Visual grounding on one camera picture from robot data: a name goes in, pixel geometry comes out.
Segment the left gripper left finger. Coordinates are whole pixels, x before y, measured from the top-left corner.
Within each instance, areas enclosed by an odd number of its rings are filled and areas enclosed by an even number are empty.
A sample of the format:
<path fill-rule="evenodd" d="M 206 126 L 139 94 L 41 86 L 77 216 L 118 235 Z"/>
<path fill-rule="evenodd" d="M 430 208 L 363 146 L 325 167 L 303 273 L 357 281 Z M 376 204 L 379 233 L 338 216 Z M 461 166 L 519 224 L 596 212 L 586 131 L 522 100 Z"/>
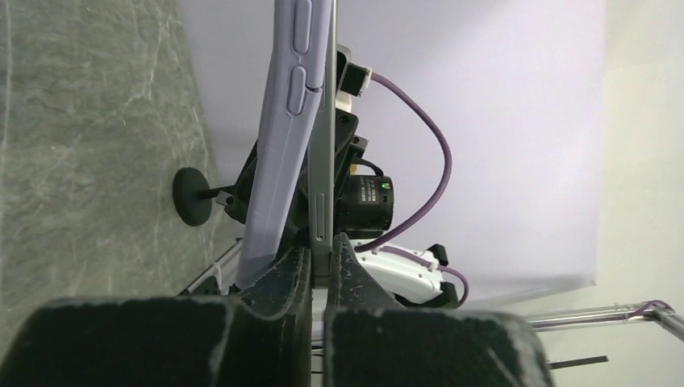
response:
<path fill-rule="evenodd" d="M 21 326 L 4 386 L 306 386 L 311 257 L 291 248 L 240 293 L 62 298 Z"/>

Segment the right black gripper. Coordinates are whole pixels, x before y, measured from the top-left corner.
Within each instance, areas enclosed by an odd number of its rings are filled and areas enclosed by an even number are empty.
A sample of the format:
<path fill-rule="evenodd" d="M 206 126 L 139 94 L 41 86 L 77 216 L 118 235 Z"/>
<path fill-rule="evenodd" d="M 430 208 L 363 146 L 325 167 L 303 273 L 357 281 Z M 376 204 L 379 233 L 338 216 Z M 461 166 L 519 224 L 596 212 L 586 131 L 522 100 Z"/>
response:
<path fill-rule="evenodd" d="M 367 141 L 356 136 L 358 117 L 343 110 L 336 110 L 335 157 L 334 157 L 334 209 L 333 231 L 345 232 L 350 237 L 368 239 L 370 221 L 362 221 L 361 204 L 352 196 L 360 192 L 359 179 L 353 177 L 350 168 L 357 161 L 364 163 L 362 156 Z M 227 188 L 230 198 L 225 212 L 239 223 L 246 222 L 249 198 L 257 162 L 257 147 L 253 146 L 234 185 Z M 301 230 L 309 227 L 307 168 L 302 167 L 286 222 L 283 239 L 293 239 Z"/>

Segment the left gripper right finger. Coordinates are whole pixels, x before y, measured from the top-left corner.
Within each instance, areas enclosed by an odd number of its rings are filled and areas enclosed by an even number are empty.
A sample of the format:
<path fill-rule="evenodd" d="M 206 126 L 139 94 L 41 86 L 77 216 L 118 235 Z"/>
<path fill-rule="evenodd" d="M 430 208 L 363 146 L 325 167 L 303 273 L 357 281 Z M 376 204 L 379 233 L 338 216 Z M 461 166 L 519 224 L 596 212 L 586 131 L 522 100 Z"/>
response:
<path fill-rule="evenodd" d="M 521 317 L 406 308 L 332 242 L 323 318 L 325 386 L 552 386 L 543 345 Z"/>

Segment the lavender phone case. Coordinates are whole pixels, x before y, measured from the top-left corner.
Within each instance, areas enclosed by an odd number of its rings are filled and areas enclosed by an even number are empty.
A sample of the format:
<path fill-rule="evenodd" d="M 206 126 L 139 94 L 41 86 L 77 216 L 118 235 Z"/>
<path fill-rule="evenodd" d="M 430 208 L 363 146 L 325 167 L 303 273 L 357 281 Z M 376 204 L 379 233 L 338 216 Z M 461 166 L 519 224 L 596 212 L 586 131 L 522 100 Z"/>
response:
<path fill-rule="evenodd" d="M 276 1 L 273 47 L 257 136 L 257 163 L 235 284 L 268 270 L 282 239 L 326 75 L 333 3 Z"/>

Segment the black smartphone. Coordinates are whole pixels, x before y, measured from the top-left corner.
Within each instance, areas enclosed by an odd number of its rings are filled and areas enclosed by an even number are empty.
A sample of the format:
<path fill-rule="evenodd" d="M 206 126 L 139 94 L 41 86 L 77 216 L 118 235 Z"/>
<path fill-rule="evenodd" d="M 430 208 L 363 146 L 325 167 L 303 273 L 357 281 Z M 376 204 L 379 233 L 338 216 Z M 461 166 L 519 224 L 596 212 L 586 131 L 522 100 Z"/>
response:
<path fill-rule="evenodd" d="M 311 285 L 328 287 L 333 239 L 337 2 L 328 22 L 325 74 L 307 153 Z"/>

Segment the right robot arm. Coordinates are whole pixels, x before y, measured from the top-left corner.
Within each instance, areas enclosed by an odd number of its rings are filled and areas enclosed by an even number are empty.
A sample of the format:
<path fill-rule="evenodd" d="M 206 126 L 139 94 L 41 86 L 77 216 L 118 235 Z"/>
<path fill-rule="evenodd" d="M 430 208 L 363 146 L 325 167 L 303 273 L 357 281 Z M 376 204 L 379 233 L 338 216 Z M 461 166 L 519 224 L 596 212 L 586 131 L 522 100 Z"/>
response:
<path fill-rule="evenodd" d="M 396 227 L 392 180 L 374 163 L 363 159 L 356 136 L 356 115 L 336 111 L 336 161 L 333 229 L 345 233 L 355 244 L 357 257 L 378 283 L 405 306 L 457 308 L 469 296 L 469 283 L 448 266 L 444 246 L 434 244 L 425 251 L 408 251 L 391 243 L 423 218 L 441 199 L 452 172 L 448 142 L 432 118 L 418 106 L 415 113 L 427 124 L 440 144 L 444 170 L 431 197 Z"/>

